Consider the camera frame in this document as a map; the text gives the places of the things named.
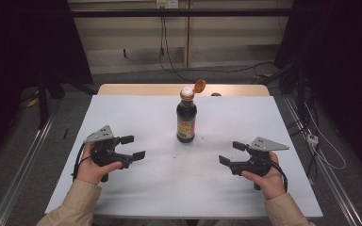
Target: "white tabletop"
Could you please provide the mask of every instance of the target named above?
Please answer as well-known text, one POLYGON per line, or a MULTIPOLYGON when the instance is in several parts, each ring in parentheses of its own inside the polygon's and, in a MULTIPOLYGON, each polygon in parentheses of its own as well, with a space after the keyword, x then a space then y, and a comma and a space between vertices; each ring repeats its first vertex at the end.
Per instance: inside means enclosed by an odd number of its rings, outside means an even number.
POLYGON ((46 212, 59 207, 72 184, 74 161, 83 140, 105 125, 115 137, 133 135, 117 153, 146 151, 129 169, 109 174, 101 183, 95 214, 114 218, 257 218, 265 217, 261 191, 232 175, 219 155, 246 161, 249 155, 232 141, 251 143, 264 137, 289 146, 276 152, 288 177, 288 192, 307 217, 322 212, 304 174, 272 97, 195 97, 196 137, 189 144, 176 138, 177 96, 98 95, 74 143, 46 212))

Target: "black horizontal bar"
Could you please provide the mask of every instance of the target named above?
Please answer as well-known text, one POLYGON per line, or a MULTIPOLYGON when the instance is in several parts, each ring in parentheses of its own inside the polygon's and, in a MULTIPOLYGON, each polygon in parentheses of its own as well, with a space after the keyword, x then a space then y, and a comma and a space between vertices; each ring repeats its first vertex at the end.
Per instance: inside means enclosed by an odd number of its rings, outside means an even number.
POLYGON ((171 8, 171 9, 90 9, 72 11, 22 10, 21 14, 42 16, 71 16, 74 18, 93 17, 287 17, 310 15, 314 9, 291 8, 171 8))

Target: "forearm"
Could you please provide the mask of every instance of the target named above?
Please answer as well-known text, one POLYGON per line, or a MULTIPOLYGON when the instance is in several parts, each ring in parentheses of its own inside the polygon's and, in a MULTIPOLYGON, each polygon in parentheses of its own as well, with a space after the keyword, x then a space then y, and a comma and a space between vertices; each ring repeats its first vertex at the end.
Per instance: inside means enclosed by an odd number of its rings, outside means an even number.
POLYGON ((74 180, 63 204, 38 225, 92 225, 93 210, 101 194, 101 187, 74 180))
POLYGON ((308 222, 289 193, 265 201, 272 226, 314 225, 308 222))

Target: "person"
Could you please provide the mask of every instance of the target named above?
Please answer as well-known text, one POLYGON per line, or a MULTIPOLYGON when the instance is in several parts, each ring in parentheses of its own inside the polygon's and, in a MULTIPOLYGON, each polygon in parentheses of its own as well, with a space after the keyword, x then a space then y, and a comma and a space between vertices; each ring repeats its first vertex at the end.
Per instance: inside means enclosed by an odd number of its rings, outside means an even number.
MULTIPOLYGON (((98 186, 101 178, 122 166, 121 162, 114 162, 104 167, 99 167, 90 159, 93 143, 85 146, 78 174, 74 180, 63 204, 45 215, 39 222, 38 226, 44 225, 92 225, 93 210, 101 193, 101 187, 98 186)), ((270 152, 271 160, 278 163, 277 155, 270 152)), ((255 182, 261 187, 265 198, 265 207, 269 215, 269 219, 273 226, 314 226, 312 222, 308 222, 299 207, 286 192, 283 185, 281 173, 271 168, 268 174, 260 177, 249 171, 244 171, 242 176, 255 182)), ((210 221, 198 222, 199 225, 207 225, 210 221)), ((165 223, 158 221, 151 225, 188 225, 185 220, 173 220, 165 223)), ((211 225, 228 225, 221 221, 211 225)))

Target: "soy sauce bottle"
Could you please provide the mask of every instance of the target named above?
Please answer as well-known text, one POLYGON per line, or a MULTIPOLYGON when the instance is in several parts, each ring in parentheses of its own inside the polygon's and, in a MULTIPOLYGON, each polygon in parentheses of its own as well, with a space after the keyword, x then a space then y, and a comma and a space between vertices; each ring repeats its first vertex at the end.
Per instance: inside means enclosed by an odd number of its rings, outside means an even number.
POLYGON ((183 143, 190 143, 195 138, 195 119, 197 108, 193 102, 196 93, 200 93, 205 89, 205 80, 196 82, 194 89, 184 87, 181 89, 181 102, 178 104, 177 112, 177 138, 183 143))

